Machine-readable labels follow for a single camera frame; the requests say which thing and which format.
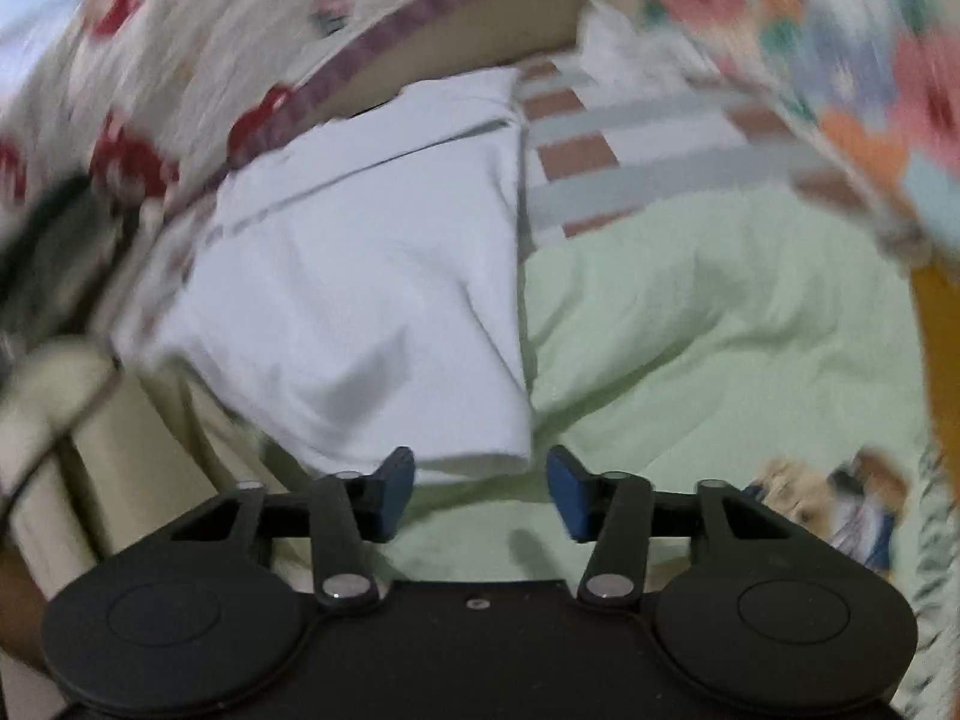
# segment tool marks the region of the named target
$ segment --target orange surface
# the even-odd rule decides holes
[[[933,266],[914,271],[911,278],[923,334],[930,412],[960,497],[960,285]]]

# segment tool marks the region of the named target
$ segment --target folded white garment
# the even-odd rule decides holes
[[[224,183],[148,360],[179,356],[306,466],[520,472],[515,72],[425,81]]]

